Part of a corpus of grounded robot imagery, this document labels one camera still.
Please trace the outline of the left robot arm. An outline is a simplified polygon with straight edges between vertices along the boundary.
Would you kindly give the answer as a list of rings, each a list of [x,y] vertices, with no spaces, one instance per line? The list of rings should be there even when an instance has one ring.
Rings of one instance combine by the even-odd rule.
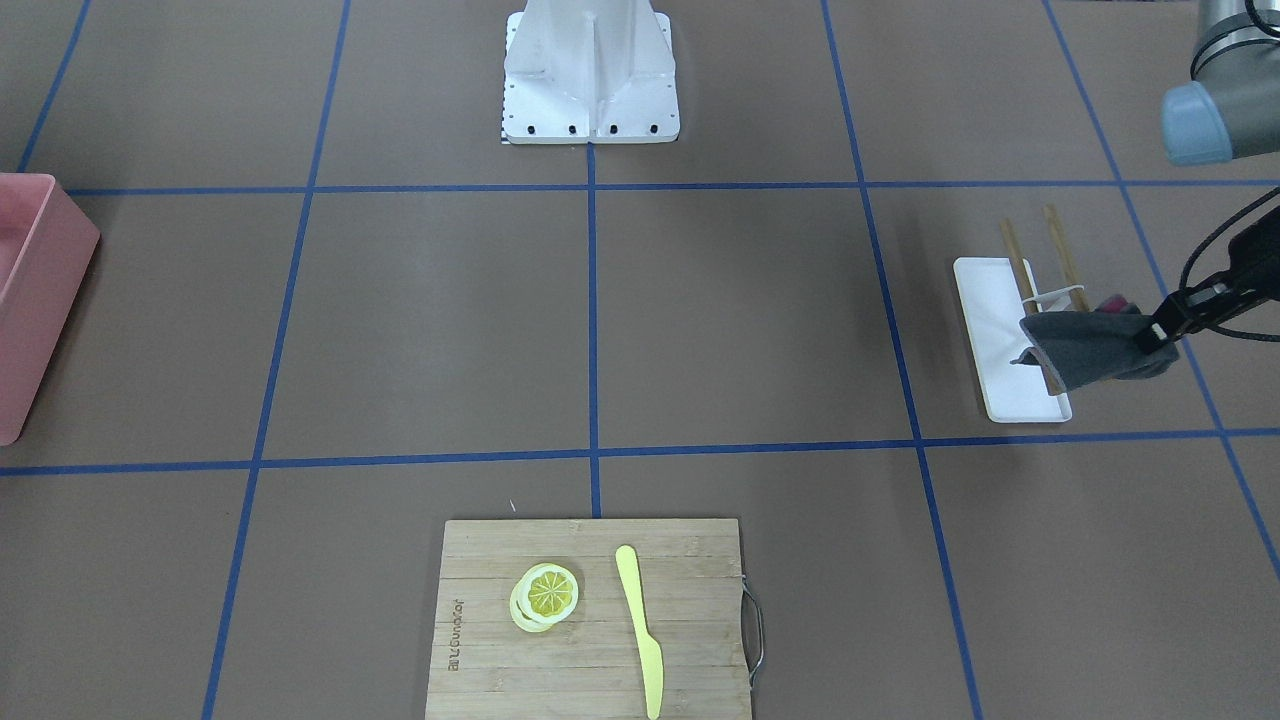
[[[1202,1],[1199,37],[1189,82],[1164,96],[1166,156],[1176,167],[1254,158],[1279,146],[1279,40],[1275,1]],[[1215,334],[1275,343],[1276,334],[1234,331],[1231,320],[1277,300],[1279,219],[1271,208],[1228,243],[1229,266],[1192,284],[1192,270],[1215,241],[1253,211],[1277,199],[1268,191],[1203,240],[1181,269],[1178,288],[1157,307],[1134,341],[1156,354],[1185,334]]]

